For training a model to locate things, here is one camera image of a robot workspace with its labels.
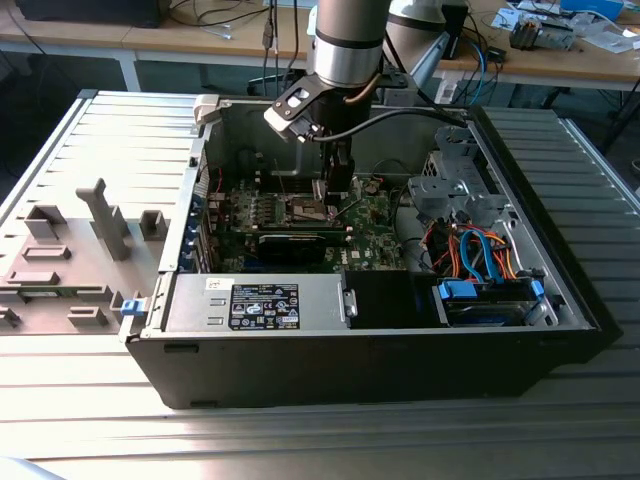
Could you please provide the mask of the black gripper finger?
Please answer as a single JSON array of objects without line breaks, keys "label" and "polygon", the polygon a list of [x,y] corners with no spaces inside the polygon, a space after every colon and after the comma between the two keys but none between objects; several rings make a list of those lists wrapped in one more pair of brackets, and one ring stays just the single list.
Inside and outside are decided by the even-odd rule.
[{"label": "black gripper finger", "polygon": [[327,206],[337,206],[341,201],[341,195],[349,190],[354,173],[351,145],[351,141],[336,141],[321,146],[323,201]]}]

